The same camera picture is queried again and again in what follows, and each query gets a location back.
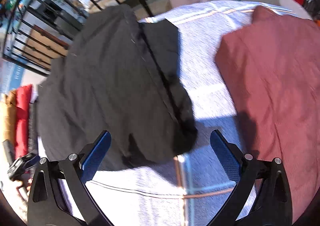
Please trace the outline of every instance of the blue textured pad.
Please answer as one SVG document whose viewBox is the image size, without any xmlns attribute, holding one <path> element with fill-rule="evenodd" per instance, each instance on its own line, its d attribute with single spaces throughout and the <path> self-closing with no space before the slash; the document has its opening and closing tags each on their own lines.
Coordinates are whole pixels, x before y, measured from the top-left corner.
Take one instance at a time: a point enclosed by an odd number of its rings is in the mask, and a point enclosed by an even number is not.
<svg viewBox="0 0 320 226">
<path fill-rule="evenodd" d="M 92 180 L 96 171 L 99 168 L 104 156 L 106 155 L 108 149 L 111 145 L 111 135 L 106 132 L 96 144 L 94 149 L 91 151 L 87 159 L 83 162 L 81 169 L 83 170 L 81 181 L 86 183 Z"/>
<path fill-rule="evenodd" d="M 238 183 L 241 178 L 240 164 L 216 131 L 212 131 L 210 135 L 210 145 L 229 180 Z"/>
</svg>

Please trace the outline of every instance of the black robotic device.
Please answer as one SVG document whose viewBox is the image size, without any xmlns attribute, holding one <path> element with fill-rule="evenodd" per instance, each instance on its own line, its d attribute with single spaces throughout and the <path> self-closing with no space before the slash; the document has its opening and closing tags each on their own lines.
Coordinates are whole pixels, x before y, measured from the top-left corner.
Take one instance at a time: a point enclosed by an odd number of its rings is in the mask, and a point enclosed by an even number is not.
<svg viewBox="0 0 320 226">
<path fill-rule="evenodd" d="M 207 226 L 292 225 L 291 194 L 280 158 L 267 162 L 257 160 L 251 154 L 244 155 L 235 144 L 228 143 L 218 130 L 211 133 L 210 144 L 229 179 L 235 181 L 236 186 Z M 28 225 L 113 225 L 84 185 L 93 178 L 110 145 L 111 135 L 103 131 L 94 143 L 86 145 L 80 153 L 70 154 L 65 160 L 49 162 L 41 158 L 29 196 Z M 67 181 L 85 221 L 69 213 L 59 178 Z M 252 209 L 247 216 L 237 220 L 256 179 L 262 179 L 262 183 Z"/>
</svg>

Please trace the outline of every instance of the silver screw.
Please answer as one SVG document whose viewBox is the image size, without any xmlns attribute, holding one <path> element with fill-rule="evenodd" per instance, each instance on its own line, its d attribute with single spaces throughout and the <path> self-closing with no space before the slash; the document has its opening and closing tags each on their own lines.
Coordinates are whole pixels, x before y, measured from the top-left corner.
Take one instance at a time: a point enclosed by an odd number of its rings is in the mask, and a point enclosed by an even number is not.
<svg viewBox="0 0 320 226">
<path fill-rule="evenodd" d="M 245 154 L 244 158 L 247 159 L 247 160 L 252 160 L 253 156 L 251 154 Z"/>
<path fill-rule="evenodd" d="M 40 160 L 39 160 L 39 163 L 40 164 L 44 164 L 45 162 L 47 162 L 47 159 L 45 157 L 42 157 Z"/>
<path fill-rule="evenodd" d="M 276 157 L 275 162 L 279 165 L 279 164 L 281 164 L 282 160 L 279 157 Z"/>
<path fill-rule="evenodd" d="M 77 155 L 77 154 L 70 154 L 70 155 L 68 156 L 68 159 L 69 159 L 70 161 L 76 160 L 77 158 L 78 158 L 78 155 Z"/>
</svg>

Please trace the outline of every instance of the red cloth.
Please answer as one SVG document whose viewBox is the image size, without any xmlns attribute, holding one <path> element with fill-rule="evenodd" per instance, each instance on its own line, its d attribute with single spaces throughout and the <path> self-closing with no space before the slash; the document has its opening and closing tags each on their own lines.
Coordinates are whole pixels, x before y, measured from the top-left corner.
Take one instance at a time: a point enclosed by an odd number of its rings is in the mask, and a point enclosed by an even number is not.
<svg viewBox="0 0 320 226">
<path fill-rule="evenodd" d="M 16 159 L 28 153 L 28 122 L 31 94 L 31 84 L 17 89 Z"/>
<path fill-rule="evenodd" d="M 320 29 L 263 7 L 253 17 L 222 38 L 215 62 L 249 153 L 283 161 L 295 222 L 320 186 Z"/>
</svg>

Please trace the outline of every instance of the black metal railing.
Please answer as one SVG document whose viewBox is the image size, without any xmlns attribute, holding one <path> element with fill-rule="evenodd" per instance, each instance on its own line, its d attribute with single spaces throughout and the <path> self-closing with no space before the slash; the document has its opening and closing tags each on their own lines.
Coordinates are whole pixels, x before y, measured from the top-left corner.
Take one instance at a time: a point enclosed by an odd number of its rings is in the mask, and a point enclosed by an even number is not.
<svg viewBox="0 0 320 226">
<path fill-rule="evenodd" d="M 56 57 L 64 57 L 62 53 L 55 50 L 49 45 L 44 44 L 43 42 L 39 41 L 35 37 L 31 36 L 26 30 L 23 30 L 21 26 L 26 26 L 30 28 L 30 31 L 36 30 L 33 23 L 26 21 L 25 16 L 27 13 L 33 15 L 35 18 L 41 20 L 44 24 L 55 30 L 59 35 L 64 36 L 66 39 L 72 43 L 74 38 L 74 33 L 79 32 L 82 28 L 82 23 L 71 21 L 69 18 L 65 17 L 60 11 L 54 8 L 54 5 L 49 4 L 45 0 L 29 0 L 25 6 L 20 5 L 22 0 L 16 0 L 15 5 L 12 9 L 11 15 L 8 19 L 8 25 L 6 28 L 6 34 L 4 39 L 4 46 L 2 57 L 7 61 L 13 62 L 23 68 L 38 73 L 43 76 L 47 76 L 50 73 L 50 61 L 51 59 L 55 58 L 52 56 L 54 54 Z M 64 22 L 66 22 L 70 28 L 69 30 L 63 30 L 60 28 L 55 22 L 52 22 L 47 17 L 44 17 L 37 9 L 33 8 L 31 5 L 35 2 L 39 2 L 43 5 L 46 9 L 50 10 L 51 14 L 55 16 L 55 18 L 59 17 Z M 79 9 L 69 0 L 62 0 L 65 4 L 71 7 L 74 12 L 79 16 L 83 17 L 84 20 L 88 17 L 88 13 L 83 10 Z M 95 0 L 90 0 L 99 10 L 102 10 L 101 6 Z M 153 16 L 148 4 L 145 0 L 139 0 L 140 4 L 146 10 L 149 16 Z M 33 42 L 41 45 L 41 48 L 45 48 L 46 50 L 50 51 L 50 55 L 46 54 L 45 52 L 41 51 L 39 48 L 35 48 L 35 46 L 28 44 L 28 42 L 23 41 L 23 37 L 27 41 L 32 40 Z M 57 43 L 54 39 L 53 35 L 47 36 L 52 42 Z M 61 45 L 64 49 L 68 49 L 68 45 Z"/>
</svg>

